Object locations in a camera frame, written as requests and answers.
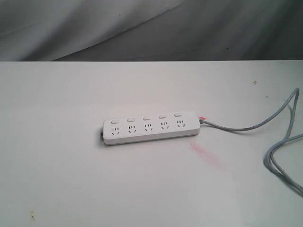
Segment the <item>grey backdrop cloth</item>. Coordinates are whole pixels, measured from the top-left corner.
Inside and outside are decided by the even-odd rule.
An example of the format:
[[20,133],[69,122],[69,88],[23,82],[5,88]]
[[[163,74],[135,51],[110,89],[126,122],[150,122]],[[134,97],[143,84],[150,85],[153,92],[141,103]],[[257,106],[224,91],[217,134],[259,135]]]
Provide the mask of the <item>grey backdrop cloth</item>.
[[3,0],[2,61],[300,60],[300,0]]

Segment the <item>white five-outlet power strip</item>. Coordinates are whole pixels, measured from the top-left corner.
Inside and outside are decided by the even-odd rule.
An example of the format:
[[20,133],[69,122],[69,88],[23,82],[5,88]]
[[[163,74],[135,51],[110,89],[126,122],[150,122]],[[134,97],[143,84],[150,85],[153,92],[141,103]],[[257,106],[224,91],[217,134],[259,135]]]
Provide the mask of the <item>white five-outlet power strip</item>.
[[192,111],[111,118],[103,122],[102,140],[106,145],[195,136],[200,119]]

